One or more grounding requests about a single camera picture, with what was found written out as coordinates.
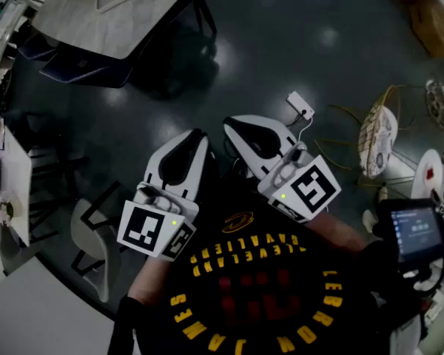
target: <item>dark floor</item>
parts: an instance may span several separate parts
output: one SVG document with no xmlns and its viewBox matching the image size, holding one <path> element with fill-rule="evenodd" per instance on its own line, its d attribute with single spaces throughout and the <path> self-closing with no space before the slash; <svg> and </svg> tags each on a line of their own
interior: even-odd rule
<svg viewBox="0 0 444 355">
<path fill-rule="evenodd" d="M 147 88 L 144 73 L 122 89 L 58 84 L 38 73 L 42 64 L 18 58 L 10 91 L 12 108 L 49 115 L 69 147 L 70 156 L 90 157 L 78 171 L 78 187 L 95 199 L 113 181 L 121 195 L 102 210 L 120 211 L 131 198 L 150 155 L 163 143 L 193 127 L 209 133 L 220 168 L 231 160 L 223 151 L 222 120 L 239 114 L 265 115 L 285 124 L 295 111 L 284 101 L 297 90 L 315 109 L 314 123 L 303 134 L 318 154 L 316 137 L 356 141 L 359 126 L 339 104 L 367 110 L 390 84 L 424 85 L 436 75 L 444 81 L 444 60 L 428 57 L 408 25 L 408 15 L 395 0 L 207 0 L 218 26 L 213 45 L 195 32 L 193 10 L 180 17 L 181 27 L 168 33 L 156 59 L 158 66 L 171 47 L 166 81 L 174 97 L 165 101 Z M 402 99 L 401 126 L 413 116 L 417 125 L 400 132 L 395 149 L 416 162 L 430 147 L 443 149 L 443 136 L 427 119 L 423 91 Z M 302 123 L 292 127 L 296 134 Z M 356 166 L 358 155 L 348 146 L 326 146 L 338 163 Z M 330 212 L 364 232 L 361 213 L 371 207 L 373 193 L 355 186 L 358 172 L 332 168 L 343 187 Z M 70 269 L 78 249 L 70 239 L 70 212 L 60 209 L 50 219 L 61 234 L 42 246 L 44 256 L 86 294 L 94 291 Z M 109 304 L 120 297 L 144 261 L 123 253 L 121 274 Z"/>
</svg>

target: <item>handheld screen device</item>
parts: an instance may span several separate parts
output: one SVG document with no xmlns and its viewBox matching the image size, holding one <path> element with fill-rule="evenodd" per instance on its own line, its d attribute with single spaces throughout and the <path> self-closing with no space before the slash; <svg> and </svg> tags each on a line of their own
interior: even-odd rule
<svg viewBox="0 0 444 355">
<path fill-rule="evenodd" d="M 421 269 L 444 257 L 444 222 L 431 199 L 384 200 L 384 239 L 397 250 L 401 272 Z"/>
</svg>

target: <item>white cable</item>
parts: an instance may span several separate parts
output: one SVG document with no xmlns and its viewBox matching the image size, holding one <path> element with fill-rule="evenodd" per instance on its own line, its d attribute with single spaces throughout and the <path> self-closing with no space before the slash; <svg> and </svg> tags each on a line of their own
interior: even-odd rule
<svg viewBox="0 0 444 355">
<path fill-rule="evenodd" d="M 309 121 L 309 124 L 301 129 L 301 131 L 299 132 L 299 135 L 297 136 L 297 141 L 298 142 L 301 141 L 301 134 L 303 134 L 304 130 L 306 130 L 307 128 L 309 128 L 312 125 L 313 121 L 314 121 L 314 116 L 311 117 L 311 120 Z"/>
</svg>

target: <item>black t-shirt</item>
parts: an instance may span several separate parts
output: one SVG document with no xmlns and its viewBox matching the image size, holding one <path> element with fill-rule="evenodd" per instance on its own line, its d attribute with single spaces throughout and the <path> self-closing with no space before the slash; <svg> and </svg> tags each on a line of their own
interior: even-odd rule
<svg viewBox="0 0 444 355">
<path fill-rule="evenodd" d="M 388 280 L 376 283 L 363 260 L 358 265 L 329 248 L 256 195 L 225 204 L 223 217 L 195 223 L 159 307 L 122 300 L 109 354 L 131 354 L 132 329 L 143 354 L 352 354 L 365 345 L 386 351 L 377 332 L 397 322 L 386 322 L 371 288 L 388 283 L 386 294 L 394 294 L 394 276 L 379 275 Z M 370 263 L 372 255 L 364 257 Z M 417 301 L 407 300 L 411 318 Z M 372 350 L 373 341 L 382 345 Z"/>
</svg>

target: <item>gray table top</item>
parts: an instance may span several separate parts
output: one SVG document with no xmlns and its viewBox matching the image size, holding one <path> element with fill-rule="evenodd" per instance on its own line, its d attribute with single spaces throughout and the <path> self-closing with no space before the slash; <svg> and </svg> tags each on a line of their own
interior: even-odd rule
<svg viewBox="0 0 444 355">
<path fill-rule="evenodd" d="M 128 0 L 98 13 L 95 0 L 46 0 L 33 26 L 66 44 L 123 59 L 176 1 Z"/>
</svg>

